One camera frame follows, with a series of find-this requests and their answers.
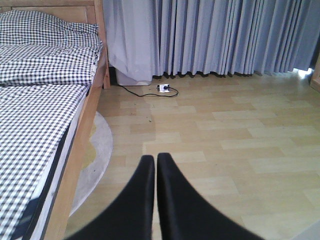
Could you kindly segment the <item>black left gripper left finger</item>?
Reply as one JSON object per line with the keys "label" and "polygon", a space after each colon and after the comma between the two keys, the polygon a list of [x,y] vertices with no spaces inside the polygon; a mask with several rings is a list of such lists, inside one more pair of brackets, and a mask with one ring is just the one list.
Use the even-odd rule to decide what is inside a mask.
{"label": "black left gripper left finger", "polygon": [[69,240],[150,240],[155,195],[155,161],[143,155],[115,200]]}

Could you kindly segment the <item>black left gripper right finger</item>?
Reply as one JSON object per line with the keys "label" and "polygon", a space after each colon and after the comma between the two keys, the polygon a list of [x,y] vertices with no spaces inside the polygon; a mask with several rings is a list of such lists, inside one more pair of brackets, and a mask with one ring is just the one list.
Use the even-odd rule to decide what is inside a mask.
{"label": "black left gripper right finger", "polygon": [[207,202],[169,153],[157,156],[157,206],[164,240],[259,240]]}

